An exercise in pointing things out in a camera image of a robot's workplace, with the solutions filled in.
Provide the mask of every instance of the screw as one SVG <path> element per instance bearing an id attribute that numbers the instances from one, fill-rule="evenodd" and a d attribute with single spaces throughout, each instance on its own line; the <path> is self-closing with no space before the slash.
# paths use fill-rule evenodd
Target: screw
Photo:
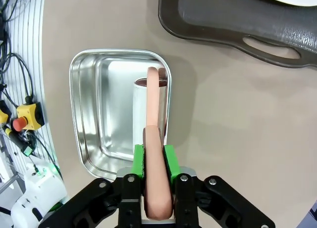
<path id="1" fill-rule="evenodd" d="M 129 182 L 133 182 L 134 181 L 134 177 L 133 176 L 128 177 L 128 181 Z"/>
<path id="2" fill-rule="evenodd" d="M 182 175 L 180 177 L 180 180 L 182 180 L 183 182 L 186 182 L 188 180 L 188 177 L 186 175 Z"/>
<path id="3" fill-rule="evenodd" d="M 101 182 L 100 184 L 99 184 L 99 187 L 101 187 L 101 188 L 103 188 L 103 187 L 105 187 L 107 184 L 105 183 L 105 182 Z"/>
<path id="4" fill-rule="evenodd" d="M 216 183 L 217 183 L 217 181 L 215 179 L 209 180 L 209 184 L 211 184 L 211 185 L 215 185 Z"/>

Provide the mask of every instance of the corrugated surface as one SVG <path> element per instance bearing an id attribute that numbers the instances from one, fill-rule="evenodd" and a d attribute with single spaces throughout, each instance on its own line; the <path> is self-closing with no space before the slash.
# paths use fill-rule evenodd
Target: corrugated surface
<path id="1" fill-rule="evenodd" d="M 12 11 L 14 0 L 10 1 L 10 5 L 6 10 L 7 16 Z M 19 0 L 14 11 L 13 17 L 6 26 L 6 30 L 10 35 L 12 52 L 22 56 L 27 64 L 33 79 L 35 100 L 40 101 L 45 114 L 45 98 L 43 87 L 43 72 L 42 72 L 42 19 L 43 19 L 44 0 Z M 12 100 L 20 105 L 25 103 L 25 88 L 21 69 L 15 58 L 11 59 L 8 72 L 4 76 L 5 83 L 8 85 L 8 93 Z M 9 108 L 16 116 L 16 110 L 13 105 L 6 100 Z M 56 160 L 53 153 L 53 141 L 48 125 L 48 119 L 45 115 L 46 124 L 37 130 L 37 136 L 43 141 Z M 30 162 L 29 158 L 25 157 L 18 147 L 16 147 L 7 138 L 5 139 L 9 152 L 12 156 L 14 166 L 20 173 L 25 173 L 26 162 Z M 45 150 L 38 144 L 36 155 L 48 160 Z"/>

